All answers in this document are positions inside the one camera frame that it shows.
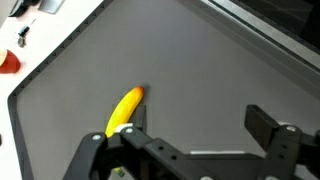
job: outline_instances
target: gray mat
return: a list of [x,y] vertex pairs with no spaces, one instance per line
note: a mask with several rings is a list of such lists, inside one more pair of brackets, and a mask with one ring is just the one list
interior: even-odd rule
[[148,87],[147,133],[184,153],[264,155],[243,127],[248,104],[314,133],[317,91],[278,64],[296,60],[203,11],[185,1],[115,0],[34,79],[17,105],[35,179],[61,179],[81,138],[103,131],[137,85]]

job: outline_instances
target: orange object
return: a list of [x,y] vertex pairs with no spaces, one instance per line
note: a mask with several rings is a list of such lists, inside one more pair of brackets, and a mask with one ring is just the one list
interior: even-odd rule
[[16,73],[20,66],[21,63],[13,52],[7,49],[0,49],[0,73]]

